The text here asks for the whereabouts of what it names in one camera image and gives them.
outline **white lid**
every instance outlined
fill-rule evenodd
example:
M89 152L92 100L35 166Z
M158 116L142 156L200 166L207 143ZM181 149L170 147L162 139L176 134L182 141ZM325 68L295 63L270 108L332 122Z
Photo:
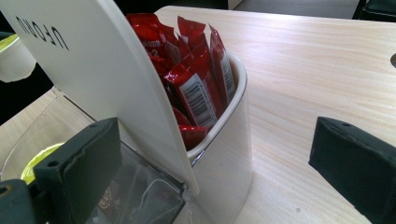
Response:
M163 85L112 0L2 0L0 8L60 91L97 120L118 117L124 142L199 192Z

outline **gray floor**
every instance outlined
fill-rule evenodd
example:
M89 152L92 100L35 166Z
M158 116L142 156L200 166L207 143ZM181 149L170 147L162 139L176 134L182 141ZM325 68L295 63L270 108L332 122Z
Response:
M234 10L352 19L359 0L243 0Z

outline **white container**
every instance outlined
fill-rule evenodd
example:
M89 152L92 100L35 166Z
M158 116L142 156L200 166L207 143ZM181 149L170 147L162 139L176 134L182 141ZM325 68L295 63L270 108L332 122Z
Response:
M252 179L247 74L234 55L235 96L203 142L187 152L163 84L112 0L3 0L0 8L62 94L95 120L117 117L126 145L184 183L186 206L176 223L233 221ZM37 36L47 29L46 38L19 20L35 24Z
M17 37L0 49L0 80L12 82L29 77L35 69L35 58Z

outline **light wood tabletop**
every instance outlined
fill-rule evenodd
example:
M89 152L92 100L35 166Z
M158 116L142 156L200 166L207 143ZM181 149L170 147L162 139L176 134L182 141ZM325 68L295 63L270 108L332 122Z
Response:
M254 179L235 223L370 223L308 161L319 116L396 146L396 24L193 7L156 14L173 27L177 16L212 25L246 67ZM54 98L47 92L2 125L0 163Z

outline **yellow-green object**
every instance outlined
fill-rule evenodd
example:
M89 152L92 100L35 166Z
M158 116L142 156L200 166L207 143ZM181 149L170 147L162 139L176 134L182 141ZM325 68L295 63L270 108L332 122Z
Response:
M18 38L18 35L11 35L5 39L0 40L0 51L8 47L12 42Z
M48 157L49 154L58 149L58 147L60 147L62 144L63 143L58 143L51 147L47 147L46 149L41 150L37 155L35 155L23 169L21 179L24 180L26 184L30 184L32 181L34 181L35 173L33 173L33 167L35 167L39 162Z

